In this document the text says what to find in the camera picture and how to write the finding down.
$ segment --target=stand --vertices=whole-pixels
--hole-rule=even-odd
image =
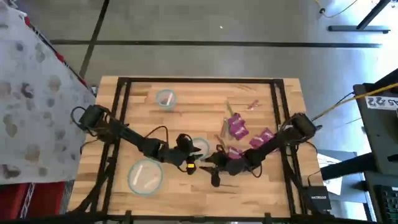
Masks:
[[[380,0],[372,11],[358,24],[358,26],[329,26],[331,32],[382,32],[388,34],[390,28],[387,26],[368,26],[370,22],[391,2],[391,0]]]

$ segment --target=black floor stripe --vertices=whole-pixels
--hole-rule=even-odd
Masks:
[[[90,62],[91,56],[93,55],[95,42],[97,41],[98,34],[100,34],[100,30],[101,30],[102,23],[103,23],[104,18],[105,18],[106,10],[108,9],[108,5],[109,5],[109,0],[104,0],[104,3],[103,3],[102,8],[101,8],[101,12],[99,14],[97,23],[95,25],[95,29],[94,29],[93,35],[91,36],[91,40],[87,42],[87,44],[88,44],[87,52],[86,52],[85,58],[83,60],[83,63],[81,65],[81,67],[80,67],[80,72],[79,72],[79,75],[82,78],[84,78],[85,75],[86,75],[88,64]]]
[[[380,48],[382,44],[367,43],[305,43],[305,42],[238,42],[189,40],[51,40],[54,45],[158,45],[158,46],[238,46],[238,47],[318,47],[318,48]]]

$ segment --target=yellow cable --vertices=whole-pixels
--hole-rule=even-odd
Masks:
[[[321,14],[322,14],[323,16],[325,16],[326,18],[333,18],[333,17],[338,16],[338,15],[340,15],[341,13],[345,12],[347,9],[349,9],[349,8],[350,8],[353,4],[355,4],[357,1],[358,1],[358,0],[355,0],[353,3],[351,3],[351,4],[350,4],[349,6],[347,6],[345,9],[343,9],[343,10],[340,11],[339,13],[336,13],[336,14],[334,14],[334,15],[332,15],[332,16],[328,16],[328,15],[326,15],[324,12],[322,12]],[[319,3],[319,0],[315,0],[315,2],[318,4],[318,6],[319,6],[320,9],[323,8],[323,7],[321,6],[321,4]]]
[[[318,119],[318,118],[322,117],[323,115],[329,113],[331,110],[335,109],[336,107],[338,107],[338,106],[340,106],[340,105],[343,105],[343,104],[345,104],[345,103],[347,103],[347,102],[349,102],[349,101],[357,100],[357,99],[360,99],[360,98],[364,98],[365,96],[370,96],[370,95],[373,95],[373,94],[376,94],[376,93],[380,93],[380,92],[382,92],[382,91],[389,90],[389,89],[394,88],[394,87],[398,87],[398,83],[385,86],[385,87],[383,87],[383,88],[380,88],[380,89],[378,89],[378,90],[374,90],[374,91],[369,92],[369,93],[365,93],[365,94],[362,94],[362,95],[354,96],[354,97],[352,97],[352,98],[350,98],[350,99],[348,99],[348,100],[342,101],[341,103],[338,103],[338,104],[332,106],[331,108],[325,110],[324,112],[320,113],[320,114],[317,115],[316,117],[312,118],[311,121],[315,121],[316,119]]]

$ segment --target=table leg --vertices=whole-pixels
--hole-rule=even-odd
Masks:
[[[323,180],[329,180],[348,174],[364,172],[367,170],[377,171],[373,154],[371,152],[339,162],[337,164],[322,167],[321,173]]]
[[[380,0],[379,3],[369,12],[368,15],[358,24],[358,26],[329,26],[329,31],[363,31],[363,32],[383,32],[387,34],[390,28],[386,26],[368,26],[368,24],[390,3],[391,0]]]

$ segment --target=black box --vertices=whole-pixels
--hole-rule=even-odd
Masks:
[[[329,193],[325,186],[309,186],[305,190],[319,211],[331,210]]]

